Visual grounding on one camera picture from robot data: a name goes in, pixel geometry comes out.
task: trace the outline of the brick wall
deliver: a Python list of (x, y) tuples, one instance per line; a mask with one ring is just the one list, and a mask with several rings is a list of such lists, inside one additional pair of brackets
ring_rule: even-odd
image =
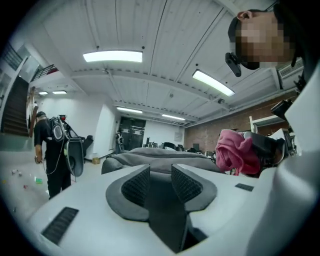
[[(216, 148), (220, 131), (222, 129), (239, 129), (239, 131), (250, 131), (249, 116), (253, 120), (272, 116), (271, 108), (282, 100), (296, 98), (295, 92), (287, 93), (283, 96), (266, 101), (259, 105), (237, 112), (235, 114), (223, 117), (218, 120), (209, 121), (185, 129), (184, 148), (189, 149), (193, 143), (199, 143), (199, 149), (203, 152), (213, 151)], [(280, 128), (288, 128), (287, 122), (281, 122), (258, 128), (258, 133), (268, 135), (276, 132)]]

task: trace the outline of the staircase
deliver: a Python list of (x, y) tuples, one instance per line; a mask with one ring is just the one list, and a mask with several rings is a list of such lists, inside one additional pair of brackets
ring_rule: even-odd
[(29, 84), (17, 77), (5, 103), (1, 132), (29, 137), (27, 126), (27, 97)]

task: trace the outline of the white ceiling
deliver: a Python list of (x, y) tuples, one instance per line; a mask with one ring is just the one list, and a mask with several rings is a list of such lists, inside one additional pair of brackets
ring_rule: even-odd
[[(266, 9), (274, 0), (69, 0), (39, 5), (26, 25), (28, 40), (87, 94), (107, 94), (115, 106), (184, 117), (188, 125), (277, 92), (270, 69), (235, 77), (225, 63), (230, 10)], [(143, 62), (87, 63), (100, 50), (143, 52)], [(235, 91), (231, 97), (192, 78), (200, 69)], [(223, 99), (224, 104), (217, 103)]]

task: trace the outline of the white wall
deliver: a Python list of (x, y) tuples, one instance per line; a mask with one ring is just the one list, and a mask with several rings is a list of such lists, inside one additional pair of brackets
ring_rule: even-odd
[(38, 100), (38, 107), (38, 111), (45, 112), (48, 118), (66, 115), (67, 123), (79, 136), (93, 136), (94, 142), (86, 151), (86, 159), (100, 158), (113, 152), (115, 124), (120, 121), (120, 114), (108, 104), (105, 95), (77, 92), (45, 96)]
[(115, 134), (117, 129), (116, 122), (120, 121), (119, 112), (115, 107), (102, 105), (99, 120), (96, 126), (93, 153), (101, 158), (115, 151)]
[[(178, 132), (182, 133), (181, 141), (175, 141), (175, 133)], [(148, 137), (150, 137), (150, 142), (155, 142), (158, 144), (158, 146), (164, 142), (170, 142), (175, 145), (183, 145), (185, 140), (185, 129), (176, 125), (170, 125), (156, 121), (146, 121), (143, 144), (147, 143)]]

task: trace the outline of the machine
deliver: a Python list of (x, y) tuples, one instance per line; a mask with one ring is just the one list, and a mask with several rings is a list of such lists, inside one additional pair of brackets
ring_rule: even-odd
[[(276, 255), (319, 199), (319, 80), (320, 63), (285, 113), (302, 153), (265, 169), (259, 179), (185, 164), (173, 164), (171, 174), (149, 165), (123, 168), (58, 194), (34, 213), (25, 235), (48, 255)], [(183, 205), (175, 250), (152, 229), (158, 222), (173, 230), (174, 223), (161, 214), (153, 218), (145, 205), (155, 180)]]

